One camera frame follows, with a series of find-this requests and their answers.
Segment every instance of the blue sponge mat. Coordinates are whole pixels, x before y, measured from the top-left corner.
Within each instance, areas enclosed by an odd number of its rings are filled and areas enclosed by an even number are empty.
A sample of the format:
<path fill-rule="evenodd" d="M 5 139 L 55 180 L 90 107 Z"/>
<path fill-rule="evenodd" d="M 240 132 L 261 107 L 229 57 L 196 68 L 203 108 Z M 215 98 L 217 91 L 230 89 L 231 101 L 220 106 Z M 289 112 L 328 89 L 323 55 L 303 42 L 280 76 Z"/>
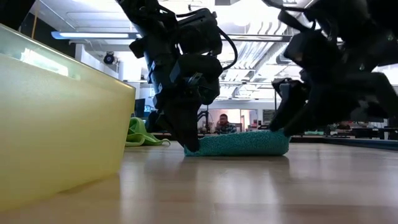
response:
<path fill-rule="evenodd" d="M 251 131 L 199 139 L 200 149 L 185 156 L 282 156 L 289 150 L 290 138 L 282 131 Z"/>

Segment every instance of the man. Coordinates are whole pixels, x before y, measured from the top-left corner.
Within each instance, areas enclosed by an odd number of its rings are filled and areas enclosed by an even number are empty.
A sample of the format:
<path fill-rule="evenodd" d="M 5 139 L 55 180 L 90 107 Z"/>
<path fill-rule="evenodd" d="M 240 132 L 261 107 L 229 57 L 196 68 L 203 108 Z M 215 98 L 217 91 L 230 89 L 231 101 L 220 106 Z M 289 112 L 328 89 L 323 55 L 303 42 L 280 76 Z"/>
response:
<path fill-rule="evenodd" d="M 218 121 L 216 127 L 217 134 L 230 134 L 235 133 L 236 127 L 228 122 L 228 116 L 226 114 L 220 115 L 220 120 Z"/>

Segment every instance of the green cloth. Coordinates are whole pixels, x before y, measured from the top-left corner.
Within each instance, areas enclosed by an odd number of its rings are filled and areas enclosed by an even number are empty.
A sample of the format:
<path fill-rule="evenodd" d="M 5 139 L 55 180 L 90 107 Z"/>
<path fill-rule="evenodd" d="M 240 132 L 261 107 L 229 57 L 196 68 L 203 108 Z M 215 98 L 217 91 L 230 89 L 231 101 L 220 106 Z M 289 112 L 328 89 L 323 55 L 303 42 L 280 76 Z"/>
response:
<path fill-rule="evenodd" d="M 159 146 L 164 142 L 170 144 L 168 139 L 159 140 L 145 128 L 145 123 L 140 118 L 131 118 L 127 132 L 126 147 Z"/>

